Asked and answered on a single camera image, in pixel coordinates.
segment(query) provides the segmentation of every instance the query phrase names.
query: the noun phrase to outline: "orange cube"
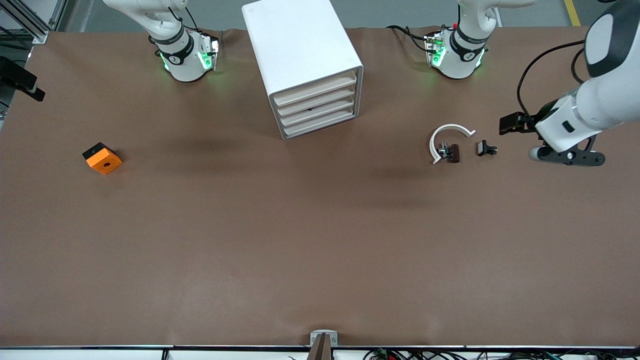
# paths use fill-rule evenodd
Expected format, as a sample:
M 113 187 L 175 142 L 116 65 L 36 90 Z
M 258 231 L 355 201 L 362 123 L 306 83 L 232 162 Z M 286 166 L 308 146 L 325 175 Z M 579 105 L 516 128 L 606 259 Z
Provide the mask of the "orange cube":
M 122 164 L 122 160 L 115 152 L 101 142 L 83 152 L 82 156 L 92 169 L 102 175 L 107 175 Z

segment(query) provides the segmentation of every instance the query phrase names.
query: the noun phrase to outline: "wire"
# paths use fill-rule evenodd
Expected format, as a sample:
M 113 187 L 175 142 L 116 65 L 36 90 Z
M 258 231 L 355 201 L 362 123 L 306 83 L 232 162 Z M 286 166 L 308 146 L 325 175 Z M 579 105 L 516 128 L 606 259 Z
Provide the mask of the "wire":
M 169 9 L 169 11 L 171 12 L 171 15 L 173 15 L 173 18 L 178 20 L 179 22 L 182 22 L 182 17 L 178 17 L 175 12 L 173 12 L 173 10 L 171 10 L 170 6 L 167 6 L 167 9 Z
M 198 29 L 198 25 L 196 24 L 196 20 L 193 20 L 193 16 L 191 15 L 191 11 L 189 11 L 189 8 L 185 6 L 184 9 L 187 10 L 187 13 L 189 14 L 189 17 L 191 18 L 191 22 L 193 23 L 193 27 Z
M 368 353 L 364 354 L 364 356 L 362 357 L 362 360 L 367 360 L 367 357 L 375 352 L 376 352 L 375 350 L 368 351 Z
M 416 34 L 412 34 L 412 33 L 411 33 L 411 31 L 409 31 L 409 27 L 408 27 L 408 26 L 407 26 L 406 28 L 401 28 L 401 27 L 400 27 L 400 26 L 398 26 L 398 25 L 389 25 L 389 26 L 387 26 L 387 29 L 396 29 L 396 30 L 400 30 L 400 31 L 402 31 L 405 35 L 407 35 L 407 36 L 409 36 L 409 37 L 412 37 L 412 38 L 415 38 L 415 39 L 418 39 L 418 40 L 424 40 L 424 37 L 420 37 L 420 36 L 418 36 L 418 35 L 416 35 Z
M 405 35 L 407 35 L 409 38 L 411 38 L 411 41 L 413 42 L 414 45 L 416 45 L 418 47 L 418 49 L 429 53 L 429 54 L 435 54 L 436 51 L 435 50 L 431 50 L 431 49 L 425 49 L 424 47 L 420 46 L 420 44 L 418 44 L 417 41 L 415 41 L 415 39 L 420 39 L 422 41 L 424 41 L 424 37 L 420 37 L 416 34 L 412 34 L 411 31 L 409 30 L 409 27 L 405 27 L 404 29 L 399 27 L 398 25 L 390 25 L 387 26 L 387 29 L 398 29 L 400 31 L 402 31 Z
M 2 31 L 3 33 L 9 35 L 15 41 L 21 43 L 22 46 L 16 46 L 16 45 L 10 45 L 10 44 L 0 44 L 0 45 L 2 45 L 4 47 L 10 47 L 10 48 L 16 49 L 16 50 L 29 50 L 29 46 L 24 41 L 22 41 L 18 36 L 16 36 L 16 34 L 12 33 L 11 31 L 5 29 L 2 26 L 0 26 L 0 31 Z
M 545 51 L 544 53 L 541 53 L 540 55 L 536 56 L 536 58 L 533 59 L 533 61 L 530 62 L 527 65 L 527 67 L 524 69 L 524 72 L 522 73 L 522 76 L 520 77 L 520 81 L 518 82 L 518 88 L 516 89 L 516 96 L 518 97 L 518 104 L 520 104 L 522 112 L 524 112 L 525 115 L 530 116 L 529 112 L 527 111 L 527 108 L 524 106 L 524 103 L 522 102 L 522 98 L 520 97 L 520 88 L 522 88 L 522 83 L 524 81 L 524 78 L 527 76 L 527 73 L 529 72 L 529 69 L 531 69 L 531 67 L 536 62 L 538 62 L 538 60 L 540 60 L 542 57 L 544 57 L 544 55 L 547 55 L 548 53 L 553 53 L 554 51 L 560 50 L 560 49 L 564 49 L 565 47 L 571 47 L 571 46 L 576 46 L 576 45 L 581 45 L 581 44 L 584 44 L 584 40 L 569 42 L 567 44 L 563 44 L 563 45 L 558 45 L 558 46 L 552 47 L 551 49 Z
M 575 56 L 573 57 L 573 60 L 571 60 L 571 75 L 573 75 L 573 78 L 580 84 L 582 84 L 584 82 L 584 80 L 582 80 L 578 76 L 578 73 L 575 71 L 575 63 L 578 61 L 578 57 L 580 57 L 580 54 L 582 54 L 583 52 L 584 52 L 584 48 L 578 50 L 578 52 L 575 53 Z

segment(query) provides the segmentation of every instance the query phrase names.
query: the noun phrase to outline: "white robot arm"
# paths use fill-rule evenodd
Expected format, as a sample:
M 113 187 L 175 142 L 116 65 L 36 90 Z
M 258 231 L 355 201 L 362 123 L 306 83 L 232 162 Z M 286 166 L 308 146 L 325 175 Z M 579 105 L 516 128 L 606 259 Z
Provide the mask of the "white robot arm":
M 186 8 L 188 0 L 103 0 L 107 6 L 145 28 L 160 49 L 164 67 L 179 81 L 194 81 L 214 70 L 218 39 L 187 29 L 172 12 Z
M 458 0 L 458 25 L 426 40 L 429 64 L 445 76 L 463 79 L 480 66 L 489 36 L 497 20 L 492 8 L 521 8 L 536 0 Z
M 640 120 L 640 0 L 618 0 L 607 9 L 589 28 L 584 53 L 591 79 L 533 116 L 514 113 L 500 120 L 501 135 L 535 131 L 544 140 L 531 150 L 533 160 L 602 165 L 604 155 L 591 150 L 595 136 Z

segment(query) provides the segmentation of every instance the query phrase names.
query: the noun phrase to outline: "white bracket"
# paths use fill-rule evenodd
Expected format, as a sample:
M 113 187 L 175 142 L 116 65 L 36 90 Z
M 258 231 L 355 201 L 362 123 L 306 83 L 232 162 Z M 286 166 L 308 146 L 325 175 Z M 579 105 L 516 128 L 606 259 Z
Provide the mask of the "white bracket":
M 49 32 L 45 31 L 44 36 L 40 38 L 34 38 L 31 42 L 33 45 L 44 45 L 47 43 L 47 39 L 49 38 Z
M 471 135 L 476 133 L 476 130 L 469 131 L 469 129 L 467 129 L 466 127 L 462 125 L 457 125 L 457 124 L 446 124 L 437 128 L 436 131 L 433 132 L 433 135 L 431 135 L 431 139 L 429 140 L 429 151 L 431 151 L 431 156 L 433 157 L 434 165 L 438 161 L 440 161 L 440 159 L 442 159 L 442 157 L 438 153 L 438 149 L 436 149 L 435 140 L 436 140 L 436 135 L 443 130 L 456 130 L 463 133 L 467 137 L 470 137 Z
M 338 346 L 338 332 L 335 330 L 314 330 L 311 332 L 311 335 L 309 336 L 310 339 L 310 343 L 309 346 L 313 346 L 316 338 L 320 335 L 322 335 L 323 333 L 326 333 L 327 336 L 329 336 L 329 344 L 331 345 L 331 347 L 336 347 Z

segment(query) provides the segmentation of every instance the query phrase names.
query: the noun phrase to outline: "table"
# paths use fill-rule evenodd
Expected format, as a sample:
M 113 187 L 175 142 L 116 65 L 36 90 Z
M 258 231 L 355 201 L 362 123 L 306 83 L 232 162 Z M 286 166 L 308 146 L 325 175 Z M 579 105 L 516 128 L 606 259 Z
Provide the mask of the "table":
M 640 127 L 599 136 L 599 168 L 498 136 L 529 61 L 585 32 L 497 29 L 455 81 L 349 29 L 361 115 L 288 141 L 244 31 L 195 83 L 146 34 L 52 33 L 27 66 L 45 101 L 18 94 L 0 132 L 0 345 L 635 345 Z M 576 50 L 536 64 L 529 109 L 575 87 Z M 477 133 L 443 133 L 461 163 L 432 165 L 450 122 Z M 81 156 L 97 142 L 124 157 L 106 177 Z

